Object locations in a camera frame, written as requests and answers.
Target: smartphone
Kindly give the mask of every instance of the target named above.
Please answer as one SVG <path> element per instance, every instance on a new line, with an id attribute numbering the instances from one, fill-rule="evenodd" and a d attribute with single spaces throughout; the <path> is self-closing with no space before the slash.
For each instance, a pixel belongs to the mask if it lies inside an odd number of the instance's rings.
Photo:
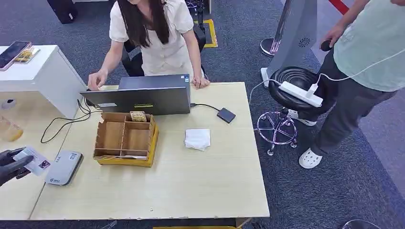
<path id="1" fill-rule="evenodd" d="M 31 47 L 31 42 L 14 42 L 3 53 L 0 54 L 0 71 L 7 70 L 15 58 L 20 55 L 24 49 Z"/>

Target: black glove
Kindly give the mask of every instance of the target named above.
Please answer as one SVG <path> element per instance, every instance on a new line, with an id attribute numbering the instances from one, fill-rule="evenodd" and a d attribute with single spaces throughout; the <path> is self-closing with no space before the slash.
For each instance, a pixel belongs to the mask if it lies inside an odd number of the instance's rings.
<path id="1" fill-rule="evenodd" d="M 24 166 L 30 163 L 34 159 L 34 156 L 25 156 L 18 161 L 12 159 L 23 149 L 24 148 L 12 151 L 6 150 L 0 153 L 0 186 L 14 177 L 20 179 L 30 173 L 30 171 L 24 168 Z"/>

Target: laptop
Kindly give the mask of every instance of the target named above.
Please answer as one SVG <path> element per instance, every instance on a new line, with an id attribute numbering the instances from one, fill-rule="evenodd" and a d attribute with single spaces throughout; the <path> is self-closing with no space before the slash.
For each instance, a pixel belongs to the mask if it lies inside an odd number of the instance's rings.
<path id="1" fill-rule="evenodd" d="M 144 111 L 152 115 L 190 113 L 188 75 L 124 77 L 123 80 L 125 82 L 120 83 L 118 90 L 80 94 L 104 112 Z"/>
<path id="2" fill-rule="evenodd" d="M 190 76 L 188 74 L 122 77 L 118 90 L 162 87 L 186 87 L 190 103 Z"/>

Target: folded white napkin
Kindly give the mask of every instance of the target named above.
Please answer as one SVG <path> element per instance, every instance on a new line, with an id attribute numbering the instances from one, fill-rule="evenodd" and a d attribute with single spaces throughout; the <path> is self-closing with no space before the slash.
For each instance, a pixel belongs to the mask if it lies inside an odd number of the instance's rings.
<path id="1" fill-rule="evenodd" d="M 188 129 L 186 130 L 186 139 L 184 140 L 186 148 L 194 148 L 204 151 L 211 145 L 209 129 Z"/>

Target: woman's hand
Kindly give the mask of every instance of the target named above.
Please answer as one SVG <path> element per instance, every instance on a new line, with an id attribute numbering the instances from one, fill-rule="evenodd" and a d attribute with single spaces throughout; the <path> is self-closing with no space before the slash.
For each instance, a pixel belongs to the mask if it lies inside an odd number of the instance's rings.
<path id="1" fill-rule="evenodd" d="M 210 85 L 210 81 L 205 79 L 204 77 L 193 77 L 192 79 L 192 84 L 194 84 L 195 88 L 199 89 L 199 88 L 204 88 L 208 85 Z"/>
<path id="2" fill-rule="evenodd" d="M 106 83 L 108 72 L 100 69 L 98 72 L 89 75 L 88 87 L 92 91 L 98 91 L 99 87 Z"/>
<path id="3" fill-rule="evenodd" d="M 326 40 L 331 40 L 329 47 L 332 48 L 335 43 L 338 41 L 338 39 L 343 35 L 343 32 L 345 30 L 344 26 L 341 25 L 335 25 L 323 38 L 322 42 L 319 43 L 319 49 L 321 44 L 326 41 Z"/>

